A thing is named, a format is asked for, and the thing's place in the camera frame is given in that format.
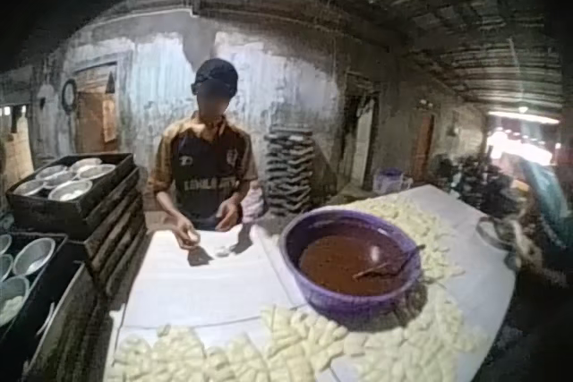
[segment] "man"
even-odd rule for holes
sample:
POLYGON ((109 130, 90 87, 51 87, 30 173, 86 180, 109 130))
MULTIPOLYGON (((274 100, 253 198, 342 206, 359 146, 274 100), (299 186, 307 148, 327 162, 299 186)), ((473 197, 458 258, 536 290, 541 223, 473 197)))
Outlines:
POLYGON ((231 63, 203 63, 191 86, 199 110, 169 125, 159 143, 150 187, 183 249, 199 242, 195 229, 224 232, 240 223, 241 200, 257 179, 249 135, 224 116, 237 81, 231 63), (169 193, 173 181, 175 202, 169 193))

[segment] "chocolate batter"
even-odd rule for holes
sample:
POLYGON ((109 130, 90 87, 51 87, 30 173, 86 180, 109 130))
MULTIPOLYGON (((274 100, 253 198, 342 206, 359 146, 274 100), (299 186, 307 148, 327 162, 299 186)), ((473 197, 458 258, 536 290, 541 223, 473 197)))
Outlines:
POLYGON ((355 237, 329 235, 311 243, 299 260, 299 268, 315 284, 331 291, 362 296, 380 295, 398 289, 406 281, 405 273, 358 279, 353 276, 386 262, 389 265, 383 271, 393 272, 404 257, 402 250, 390 238, 381 241, 379 233, 357 231, 355 237))

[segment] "white table cloth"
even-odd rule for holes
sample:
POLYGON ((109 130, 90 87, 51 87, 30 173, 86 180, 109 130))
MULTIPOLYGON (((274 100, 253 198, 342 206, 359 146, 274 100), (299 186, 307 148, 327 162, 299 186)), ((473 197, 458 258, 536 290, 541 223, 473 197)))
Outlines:
MULTIPOLYGON (((479 326, 489 336, 487 344, 478 351, 460 354, 458 381, 468 382, 500 328, 513 293, 515 274, 504 264, 506 253, 477 235, 475 228, 483 216, 481 212, 429 185, 403 195, 439 216, 454 231, 445 240, 450 247, 449 259, 466 273, 450 279, 445 286, 457 299, 467 323, 479 326)), ((156 328, 167 323, 195 327, 206 346, 223 346, 243 332, 263 346, 269 341, 269 333, 259 317, 261 307, 277 304, 312 311, 278 251, 276 229, 272 231, 277 223, 253 225, 248 234, 252 245, 238 255, 222 259, 214 257, 216 249, 237 242, 243 227, 237 226, 228 233, 201 232, 201 244, 214 259, 208 265, 195 267, 170 232, 156 232, 110 348, 114 349, 118 341, 130 334, 153 343, 156 328)), ((357 378, 346 358, 341 358, 318 380, 350 382, 357 378)))

